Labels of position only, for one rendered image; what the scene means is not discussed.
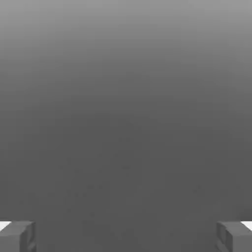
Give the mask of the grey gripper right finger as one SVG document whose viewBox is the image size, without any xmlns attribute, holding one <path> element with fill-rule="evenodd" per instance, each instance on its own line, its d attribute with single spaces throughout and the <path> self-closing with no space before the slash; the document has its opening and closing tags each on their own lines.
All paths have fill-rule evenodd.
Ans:
<svg viewBox="0 0 252 252">
<path fill-rule="evenodd" d="M 217 252 L 252 252 L 252 221 L 219 221 Z"/>
</svg>

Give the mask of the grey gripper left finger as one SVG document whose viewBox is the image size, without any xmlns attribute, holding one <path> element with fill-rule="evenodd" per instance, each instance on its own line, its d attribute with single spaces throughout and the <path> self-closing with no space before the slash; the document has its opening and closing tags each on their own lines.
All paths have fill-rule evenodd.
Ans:
<svg viewBox="0 0 252 252">
<path fill-rule="evenodd" d="M 37 252 L 36 223 L 0 221 L 0 252 Z"/>
</svg>

